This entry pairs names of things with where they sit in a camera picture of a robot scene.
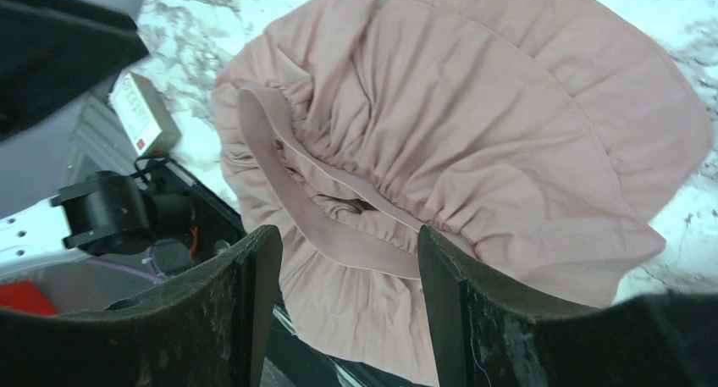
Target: orange wire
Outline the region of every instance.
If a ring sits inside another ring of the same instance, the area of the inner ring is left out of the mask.
[[[192,233],[192,246],[190,246],[190,258],[195,259],[195,253],[197,252],[197,237],[199,237],[199,228],[190,229]]]

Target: white marble surface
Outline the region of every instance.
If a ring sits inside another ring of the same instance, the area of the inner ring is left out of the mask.
[[[174,156],[228,204],[211,120],[214,79],[272,20],[307,0],[146,0],[139,26],[152,57],[134,67],[164,95],[183,137]],[[718,120],[718,0],[598,0],[653,37]],[[718,153],[651,222],[666,250],[627,274],[616,297],[663,290],[718,292]]]

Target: pink garment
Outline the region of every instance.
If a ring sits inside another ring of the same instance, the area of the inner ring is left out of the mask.
[[[713,140],[668,55],[593,0],[311,0],[213,104],[246,228],[281,230],[298,336],[430,385],[421,224],[604,307]]]

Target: folded cloth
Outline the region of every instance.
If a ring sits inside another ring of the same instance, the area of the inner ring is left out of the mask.
[[[713,140],[668,55],[593,0],[311,0],[213,106],[246,228],[282,233],[297,335],[429,385],[422,224],[604,307],[663,249],[647,222]]]

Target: brown object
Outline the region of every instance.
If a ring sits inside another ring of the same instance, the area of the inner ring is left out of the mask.
[[[246,228],[282,233],[298,336],[431,385],[422,224],[605,307],[713,140],[666,52],[594,0],[311,0],[213,103]]]

